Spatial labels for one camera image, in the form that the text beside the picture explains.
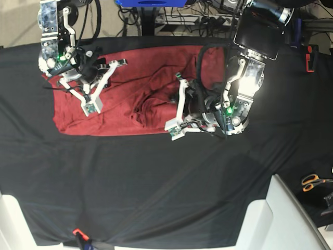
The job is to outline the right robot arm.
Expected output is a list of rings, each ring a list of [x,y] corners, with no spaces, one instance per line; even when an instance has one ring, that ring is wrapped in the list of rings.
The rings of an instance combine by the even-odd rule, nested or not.
[[[101,48],[85,50],[92,44],[101,28],[101,5],[95,1],[97,25],[92,38],[82,40],[74,24],[79,8],[89,8],[91,1],[40,1],[37,22],[42,32],[39,69],[49,79],[59,76],[59,89],[71,93],[80,101],[86,116],[101,113],[103,103],[100,94],[109,87],[110,77],[118,67],[127,64],[125,59],[106,61]]]

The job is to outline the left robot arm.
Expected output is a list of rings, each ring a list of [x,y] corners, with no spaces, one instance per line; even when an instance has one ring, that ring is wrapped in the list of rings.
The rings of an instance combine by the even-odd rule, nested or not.
[[[281,1],[246,1],[233,38],[238,52],[228,60],[217,89],[208,90],[201,78],[204,54],[214,44],[200,50],[194,80],[175,75],[180,83],[176,116],[164,127],[172,140],[188,132],[215,135],[217,128],[225,136],[243,133],[255,93],[264,82],[266,62],[277,58],[293,13],[294,8]]]

